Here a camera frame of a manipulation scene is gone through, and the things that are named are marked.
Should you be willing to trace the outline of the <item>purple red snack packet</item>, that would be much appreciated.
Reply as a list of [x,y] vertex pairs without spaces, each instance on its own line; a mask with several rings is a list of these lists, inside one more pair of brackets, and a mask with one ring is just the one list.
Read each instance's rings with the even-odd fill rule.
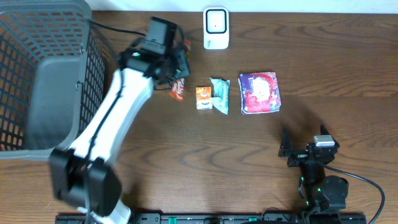
[[275,72],[243,73],[238,77],[242,114],[278,112],[281,107]]

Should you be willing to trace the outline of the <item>teal packet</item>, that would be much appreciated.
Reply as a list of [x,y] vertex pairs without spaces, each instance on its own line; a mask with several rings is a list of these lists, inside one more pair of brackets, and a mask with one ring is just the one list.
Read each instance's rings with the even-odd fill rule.
[[230,81],[220,78],[210,78],[210,80],[213,84],[213,97],[211,97],[213,106],[223,114],[228,114]]

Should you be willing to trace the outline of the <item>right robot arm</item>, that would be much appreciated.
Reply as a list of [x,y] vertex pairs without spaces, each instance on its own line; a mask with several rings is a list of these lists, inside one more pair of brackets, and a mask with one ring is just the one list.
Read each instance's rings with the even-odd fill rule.
[[288,167],[298,167],[299,193],[316,212],[338,212],[346,208],[349,183],[336,175],[325,174],[325,166],[335,159],[340,145],[320,126],[320,134],[305,149],[294,149],[287,130],[283,130],[278,156],[287,159]]

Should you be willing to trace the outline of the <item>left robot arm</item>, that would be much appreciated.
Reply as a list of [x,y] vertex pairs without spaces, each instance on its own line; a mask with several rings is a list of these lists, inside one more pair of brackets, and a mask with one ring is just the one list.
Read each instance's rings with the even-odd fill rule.
[[113,167],[134,118],[156,85],[189,75],[183,46],[157,55],[128,48],[118,58],[111,86],[93,119],[68,149],[49,157],[55,197],[85,213],[81,223],[128,223],[131,209],[122,203],[122,185]]

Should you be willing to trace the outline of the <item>orange red chip bag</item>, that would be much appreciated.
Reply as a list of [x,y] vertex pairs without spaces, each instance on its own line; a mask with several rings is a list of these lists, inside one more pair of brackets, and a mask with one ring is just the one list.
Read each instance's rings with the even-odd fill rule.
[[185,78],[190,75],[189,71],[189,57],[191,51],[191,43],[189,40],[184,40],[182,45],[182,53],[178,55],[177,62],[179,67],[175,79],[171,82],[169,95],[178,101],[183,101],[183,92],[185,88]]

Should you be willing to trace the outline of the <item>small orange box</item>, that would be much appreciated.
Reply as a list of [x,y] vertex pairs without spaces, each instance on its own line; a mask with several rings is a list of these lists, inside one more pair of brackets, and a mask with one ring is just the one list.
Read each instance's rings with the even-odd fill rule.
[[213,108],[210,86],[196,87],[196,107],[198,110],[211,110]]

